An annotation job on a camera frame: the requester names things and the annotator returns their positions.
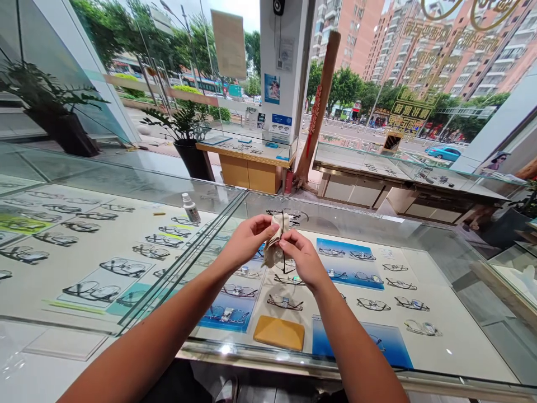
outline blue car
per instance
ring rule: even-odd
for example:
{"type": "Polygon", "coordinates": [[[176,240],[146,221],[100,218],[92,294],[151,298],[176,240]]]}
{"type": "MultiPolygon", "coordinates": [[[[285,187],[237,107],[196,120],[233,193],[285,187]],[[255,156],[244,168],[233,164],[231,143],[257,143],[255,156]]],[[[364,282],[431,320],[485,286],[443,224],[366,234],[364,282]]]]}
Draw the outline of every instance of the blue car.
{"type": "Polygon", "coordinates": [[[431,157],[447,161],[456,161],[460,157],[460,151],[449,146],[427,147],[425,152],[431,157]]]}

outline fence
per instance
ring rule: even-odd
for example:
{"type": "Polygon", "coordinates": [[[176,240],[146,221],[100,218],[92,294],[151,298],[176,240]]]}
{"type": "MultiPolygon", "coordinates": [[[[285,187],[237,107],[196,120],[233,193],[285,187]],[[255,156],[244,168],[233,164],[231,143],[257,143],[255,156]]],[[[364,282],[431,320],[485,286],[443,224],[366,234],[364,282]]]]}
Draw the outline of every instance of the fence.
{"type": "MultiPolygon", "coordinates": [[[[312,119],[312,116],[308,115],[308,114],[302,114],[302,119],[304,120],[304,122],[310,122],[311,119],[312,119]]],[[[374,129],[374,128],[366,127],[366,126],[363,126],[363,125],[357,125],[357,124],[354,124],[354,123],[349,123],[349,122],[346,122],[346,121],[329,119],[329,118],[323,118],[323,125],[338,127],[340,129],[353,130],[358,134],[368,134],[368,135],[372,135],[372,136],[375,136],[375,137],[381,137],[381,138],[385,138],[386,134],[387,134],[383,129],[374,129]]],[[[410,135],[405,135],[403,137],[403,141],[405,143],[409,143],[409,144],[417,144],[417,145],[423,146],[425,148],[426,147],[435,147],[435,146],[443,144],[443,143],[440,143],[440,142],[435,142],[435,141],[432,141],[432,140],[426,140],[426,139],[422,139],[422,138],[417,138],[417,137],[410,136],[410,135]]]]}

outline apartment building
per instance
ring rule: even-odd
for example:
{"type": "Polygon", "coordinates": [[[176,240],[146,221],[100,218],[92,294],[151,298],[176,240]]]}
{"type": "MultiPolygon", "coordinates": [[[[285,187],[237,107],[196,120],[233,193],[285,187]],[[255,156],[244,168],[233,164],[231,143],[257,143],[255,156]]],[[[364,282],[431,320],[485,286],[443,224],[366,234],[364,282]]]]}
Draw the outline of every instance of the apartment building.
{"type": "Polygon", "coordinates": [[[322,62],[330,31],[341,34],[336,69],[349,67],[364,75],[384,2],[379,0],[318,0],[311,59],[322,62]]]}
{"type": "MultiPolygon", "coordinates": [[[[441,21],[453,31],[474,31],[470,23],[473,0],[465,0],[449,19],[441,21]]],[[[484,7],[476,13],[481,26],[489,26],[501,16],[484,7]]],[[[492,30],[487,38],[497,38],[495,51],[477,49],[459,50],[453,38],[444,41],[405,38],[401,27],[408,20],[426,21],[420,1],[392,0],[388,10],[377,24],[363,78],[380,83],[391,81],[394,85],[410,85],[419,90],[421,84],[413,82],[416,69],[422,76],[435,73],[433,65],[419,63],[420,54],[437,50],[443,58],[446,53],[454,56],[457,64],[447,65],[439,73],[444,80],[443,92],[472,97],[510,92],[526,75],[537,59],[537,0],[521,1],[509,17],[492,30]]]]}

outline black plant pot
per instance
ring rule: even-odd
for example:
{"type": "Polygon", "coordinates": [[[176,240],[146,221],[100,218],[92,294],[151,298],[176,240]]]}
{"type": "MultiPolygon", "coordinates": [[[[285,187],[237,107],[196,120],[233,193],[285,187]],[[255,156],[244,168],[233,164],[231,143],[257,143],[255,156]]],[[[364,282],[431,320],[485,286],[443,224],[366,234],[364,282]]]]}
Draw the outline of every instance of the black plant pot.
{"type": "Polygon", "coordinates": [[[197,141],[194,139],[181,139],[175,141],[173,145],[185,162],[186,168],[191,177],[214,182],[213,170],[209,162],[207,152],[196,148],[197,141]]]}
{"type": "Polygon", "coordinates": [[[27,109],[30,119],[45,130],[68,154],[81,157],[94,157],[99,154],[93,140],[88,137],[75,114],[53,115],[27,109]]]}
{"type": "Polygon", "coordinates": [[[529,221],[531,221],[531,218],[519,213],[514,208],[510,208],[498,221],[492,223],[492,225],[479,236],[481,236],[481,239],[490,246],[505,250],[513,246],[515,241],[524,240],[515,232],[515,230],[522,231],[526,229],[526,223],[529,221]]]}

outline speaker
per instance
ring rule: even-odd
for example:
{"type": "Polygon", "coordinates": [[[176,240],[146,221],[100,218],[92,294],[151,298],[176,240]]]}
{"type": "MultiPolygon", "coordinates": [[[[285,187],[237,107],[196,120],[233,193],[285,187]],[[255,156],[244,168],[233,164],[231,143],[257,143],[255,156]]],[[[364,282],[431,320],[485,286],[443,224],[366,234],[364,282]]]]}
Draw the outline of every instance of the speaker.
{"type": "Polygon", "coordinates": [[[285,0],[273,0],[272,7],[274,14],[281,17],[284,14],[285,0]]]}

